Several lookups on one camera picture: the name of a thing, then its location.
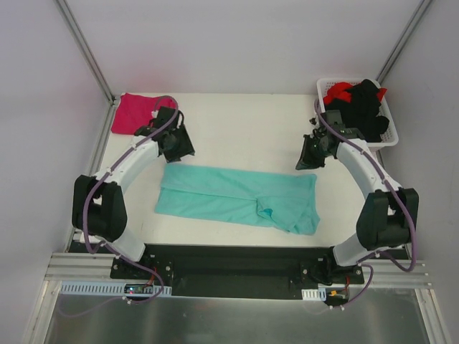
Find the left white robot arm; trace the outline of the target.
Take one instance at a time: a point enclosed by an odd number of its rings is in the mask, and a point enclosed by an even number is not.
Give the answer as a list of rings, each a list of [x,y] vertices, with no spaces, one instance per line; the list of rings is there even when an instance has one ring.
[[[167,163],[195,154],[184,124],[183,112],[161,106],[156,116],[141,126],[130,145],[112,165],[75,180],[72,225],[82,231],[89,253],[106,247],[117,257],[127,259],[126,269],[137,279],[151,272],[146,244],[128,228],[124,194],[138,175],[153,162]]]

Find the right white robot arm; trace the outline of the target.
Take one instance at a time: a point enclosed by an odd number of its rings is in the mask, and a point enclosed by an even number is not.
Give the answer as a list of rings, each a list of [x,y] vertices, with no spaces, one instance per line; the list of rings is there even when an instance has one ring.
[[[378,255],[403,272],[411,272],[417,263],[418,192],[403,188],[383,169],[363,134],[346,127],[338,110],[317,115],[317,126],[304,137],[296,169],[323,168],[328,157],[346,167],[361,190],[364,205],[354,234],[310,266],[308,278],[332,285]]]

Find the teal t shirt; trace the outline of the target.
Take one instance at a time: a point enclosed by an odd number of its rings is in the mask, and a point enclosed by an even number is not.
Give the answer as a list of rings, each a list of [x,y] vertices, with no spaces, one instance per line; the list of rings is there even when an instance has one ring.
[[[292,176],[205,166],[169,165],[155,211],[190,219],[316,233],[314,174]]]

